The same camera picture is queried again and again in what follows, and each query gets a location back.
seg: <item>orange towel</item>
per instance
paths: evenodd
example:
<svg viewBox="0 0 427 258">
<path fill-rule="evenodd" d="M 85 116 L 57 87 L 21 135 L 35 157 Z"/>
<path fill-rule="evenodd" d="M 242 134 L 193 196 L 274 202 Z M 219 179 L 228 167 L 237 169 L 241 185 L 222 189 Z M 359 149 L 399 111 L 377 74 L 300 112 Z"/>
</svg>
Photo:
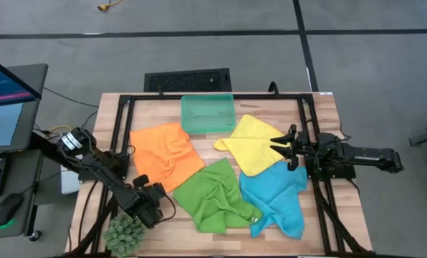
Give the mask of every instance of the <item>orange towel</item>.
<svg viewBox="0 0 427 258">
<path fill-rule="evenodd" d="M 205 166 L 179 123 L 130 132 L 139 176 L 161 182 L 168 193 Z"/>
</svg>

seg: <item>yellow cable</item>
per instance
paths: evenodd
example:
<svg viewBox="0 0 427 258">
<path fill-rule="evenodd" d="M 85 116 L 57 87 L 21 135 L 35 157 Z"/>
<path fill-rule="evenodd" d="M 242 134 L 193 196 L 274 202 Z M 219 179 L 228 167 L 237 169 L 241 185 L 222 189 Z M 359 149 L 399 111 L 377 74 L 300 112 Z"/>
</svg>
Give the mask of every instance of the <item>yellow cable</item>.
<svg viewBox="0 0 427 258">
<path fill-rule="evenodd" d="M 53 128 L 49 129 L 49 131 L 52 132 L 52 131 L 60 129 L 60 128 L 68 129 L 69 132 L 72 130 L 72 128 L 68 125 L 58 125 L 58 126 L 54 126 Z"/>
<path fill-rule="evenodd" d="M 98 6 L 100 11 L 107 11 L 111 6 L 121 3 L 123 0 L 117 0 L 111 4 L 101 4 Z"/>
</svg>

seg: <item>computer mouse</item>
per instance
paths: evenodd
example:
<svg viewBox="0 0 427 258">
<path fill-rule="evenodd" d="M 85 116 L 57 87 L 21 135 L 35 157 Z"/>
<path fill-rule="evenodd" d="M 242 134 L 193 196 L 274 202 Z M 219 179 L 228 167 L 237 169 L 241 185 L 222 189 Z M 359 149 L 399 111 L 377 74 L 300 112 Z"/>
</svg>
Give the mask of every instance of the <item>computer mouse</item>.
<svg viewBox="0 0 427 258">
<path fill-rule="evenodd" d="M 22 193 L 11 193 L 0 203 L 0 226 L 11 221 L 23 200 Z"/>
</svg>

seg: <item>green towel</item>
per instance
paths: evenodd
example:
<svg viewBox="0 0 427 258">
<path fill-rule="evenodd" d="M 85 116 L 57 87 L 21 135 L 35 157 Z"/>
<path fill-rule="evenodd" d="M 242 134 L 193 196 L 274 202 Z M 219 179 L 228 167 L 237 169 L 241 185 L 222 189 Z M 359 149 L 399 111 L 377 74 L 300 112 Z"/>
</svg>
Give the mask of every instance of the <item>green towel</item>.
<svg viewBox="0 0 427 258">
<path fill-rule="evenodd" d="M 237 177 L 226 158 L 192 175 L 173 196 L 193 217 L 199 232 L 224 234 L 228 226 L 248 226 L 263 215 L 242 199 Z"/>
</svg>

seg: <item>yellow towel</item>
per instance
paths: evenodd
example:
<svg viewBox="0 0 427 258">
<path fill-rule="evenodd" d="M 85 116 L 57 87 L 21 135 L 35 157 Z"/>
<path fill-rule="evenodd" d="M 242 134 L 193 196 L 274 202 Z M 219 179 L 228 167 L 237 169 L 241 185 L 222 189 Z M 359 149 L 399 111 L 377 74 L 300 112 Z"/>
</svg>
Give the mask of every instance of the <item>yellow towel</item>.
<svg viewBox="0 0 427 258">
<path fill-rule="evenodd" d="M 255 176 L 272 166 L 283 157 L 270 148 L 271 138 L 284 136 L 276 128 L 251 115 L 244 115 L 230 138 L 218 139 L 213 145 L 219 151 L 229 151 L 241 170 L 248 176 Z"/>
</svg>

